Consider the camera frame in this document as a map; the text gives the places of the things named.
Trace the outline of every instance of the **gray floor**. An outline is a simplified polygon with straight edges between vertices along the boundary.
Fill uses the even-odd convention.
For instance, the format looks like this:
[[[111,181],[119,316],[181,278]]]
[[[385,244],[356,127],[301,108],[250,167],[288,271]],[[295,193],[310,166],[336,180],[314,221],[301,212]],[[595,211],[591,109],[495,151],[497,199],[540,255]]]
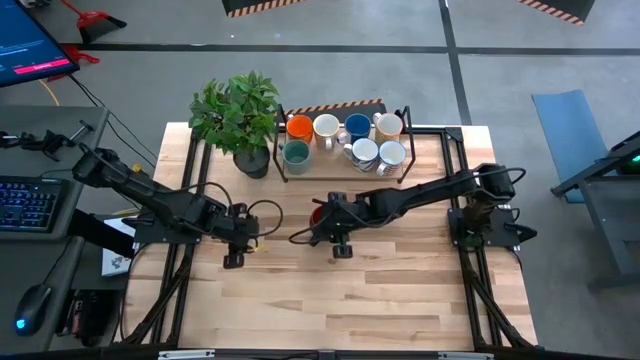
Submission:
[[[444,46],[437,0],[307,0],[227,19],[219,0],[76,0],[129,21],[105,43]],[[514,0],[449,0],[458,46],[640,47],[636,0],[597,1],[584,27]],[[62,42],[77,42],[74,16],[54,3],[39,14]],[[383,98],[412,107],[415,123],[459,124],[447,55],[365,53],[94,52],[98,65],[77,77],[154,151],[167,121],[186,121],[192,93],[212,77],[251,69],[274,78],[287,107]],[[640,57],[461,56],[471,118],[488,125],[497,160],[523,166],[514,205],[539,231],[523,246],[524,277],[540,344],[553,350],[640,358],[640,289],[590,293],[585,284],[611,269],[582,205],[551,196],[558,182],[531,101],[534,93],[584,90],[607,146],[640,127]],[[89,105],[68,80],[54,82],[63,105]],[[51,104],[36,83],[0,89],[0,104]],[[139,158],[111,134],[127,162]],[[127,207],[108,191],[87,189],[91,212]]]

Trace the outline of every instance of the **computer mouse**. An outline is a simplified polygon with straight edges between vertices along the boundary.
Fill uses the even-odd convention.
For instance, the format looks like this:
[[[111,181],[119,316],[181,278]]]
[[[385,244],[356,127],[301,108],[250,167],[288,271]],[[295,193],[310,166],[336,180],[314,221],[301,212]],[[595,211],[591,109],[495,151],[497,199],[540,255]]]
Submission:
[[[14,319],[18,335],[31,336],[40,330],[50,295],[51,288],[44,284],[33,285],[24,293]]]

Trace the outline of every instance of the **butcher block table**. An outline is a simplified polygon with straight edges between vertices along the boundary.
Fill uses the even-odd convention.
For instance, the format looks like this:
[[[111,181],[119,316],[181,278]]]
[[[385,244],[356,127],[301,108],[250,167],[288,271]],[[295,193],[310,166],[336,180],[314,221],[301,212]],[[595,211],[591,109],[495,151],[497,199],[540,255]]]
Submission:
[[[462,129],[469,167],[495,162],[489,129]],[[180,187],[189,136],[187,123],[167,124],[156,181]],[[413,209],[381,229],[351,233],[352,259],[333,259],[332,245],[326,242],[312,248],[287,241],[308,226],[317,207],[312,198],[325,200],[328,192],[342,191],[353,201],[360,192],[406,188],[443,177],[439,138],[416,135],[415,145],[417,160],[402,185],[395,180],[284,183],[273,160],[268,175],[255,180],[234,166],[231,155],[214,150],[208,181],[222,184],[234,203],[274,200],[285,217],[277,232],[260,239],[256,253],[246,255],[241,269],[222,268],[227,246],[217,240],[205,238],[196,247],[180,347],[473,350],[460,260],[448,234],[449,201]],[[203,147],[200,144],[192,183],[197,182]],[[212,186],[206,194],[226,203]],[[269,204],[252,212],[260,218],[261,232],[278,220],[277,210]],[[167,248],[151,245],[136,260],[126,299],[127,334],[158,297]],[[516,258],[504,249],[487,248],[486,253],[497,303],[523,337],[537,343]],[[181,258],[180,253],[176,267]],[[173,308],[172,302],[163,338]],[[479,308],[483,334],[489,340],[486,311],[482,305]]]

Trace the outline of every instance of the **desk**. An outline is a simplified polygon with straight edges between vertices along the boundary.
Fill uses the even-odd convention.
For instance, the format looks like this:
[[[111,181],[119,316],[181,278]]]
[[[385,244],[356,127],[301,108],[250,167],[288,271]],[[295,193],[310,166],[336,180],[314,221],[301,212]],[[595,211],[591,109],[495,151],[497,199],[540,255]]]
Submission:
[[[186,123],[169,123],[155,180],[180,186],[189,145]],[[487,127],[463,127],[469,167],[494,162]],[[444,175],[440,142],[416,135],[416,163],[402,187]],[[199,172],[200,145],[193,181]],[[289,181],[273,162],[269,174],[252,180],[231,156],[213,151],[208,181],[216,181],[234,202],[274,200],[284,208],[280,230],[262,239],[245,267],[224,270],[226,245],[204,239],[196,247],[180,347],[343,350],[472,350],[459,257],[450,245],[443,201],[414,209],[381,229],[351,233],[354,257],[335,260],[330,244],[293,245],[287,237],[308,226],[329,191],[355,193],[395,182]],[[206,193],[223,199],[222,193]],[[277,211],[258,206],[262,230],[276,224]],[[522,274],[504,249],[487,248],[493,291],[510,321],[536,343]],[[167,246],[149,246],[138,258],[129,285],[126,328],[130,333],[158,296]],[[173,304],[165,329],[169,329]],[[480,309],[485,338],[486,311]]]
[[[41,138],[45,130],[71,136],[80,128],[79,120],[85,120],[95,131],[85,134],[81,141],[96,147],[102,136],[107,118],[107,110],[94,107],[55,106],[2,106],[0,107],[0,129],[9,134],[22,131]],[[25,151],[20,148],[0,149],[0,175],[39,176],[45,171],[70,169],[80,159],[82,152],[77,148],[63,147],[57,152],[60,162],[54,162],[40,152]],[[71,172],[57,172],[51,177],[72,180]],[[65,233],[66,227],[76,207],[82,184],[73,181],[56,229]],[[66,255],[53,271],[47,284],[53,293],[47,308],[47,317],[42,328],[30,337],[17,336],[13,318],[16,306],[24,292],[32,285],[44,280],[56,258],[64,249],[62,239],[32,241],[20,240],[20,236],[0,233],[0,353],[45,351],[49,348],[55,332],[58,315],[63,307],[67,290],[74,277],[76,265],[82,253],[84,240],[73,239]]]

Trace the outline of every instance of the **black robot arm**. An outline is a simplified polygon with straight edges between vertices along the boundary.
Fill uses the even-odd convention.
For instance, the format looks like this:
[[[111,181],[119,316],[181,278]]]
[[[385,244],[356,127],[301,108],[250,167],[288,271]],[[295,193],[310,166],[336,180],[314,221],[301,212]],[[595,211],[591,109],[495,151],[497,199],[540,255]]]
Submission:
[[[157,220],[170,231],[205,234],[228,243],[224,267],[243,265],[242,254],[250,251],[248,243],[259,230],[258,218],[247,213],[245,204],[227,207],[186,189],[171,190],[143,171],[129,169],[113,150],[81,148],[84,156],[73,168],[74,179],[95,188],[111,188],[140,203],[153,214],[152,222]],[[149,223],[150,219],[141,220],[137,224]]]
[[[348,202],[345,193],[329,193],[328,201],[313,200],[322,206],[311,219],[313,236],[310,245],[322,240],[337,244],[334,257],[353,255],[346,244],[348,233],[362,228],[377,228],[402,217],[410,209],[467,196],[464,225],[470,233],[487,231],[490,215],[498,205],[508,203],[515,190],[509,178],[510,169],[496,164],[482,164],[473,170],[459,171],[453,176],[416,185],[407,189],[378,189],[356,195]]]

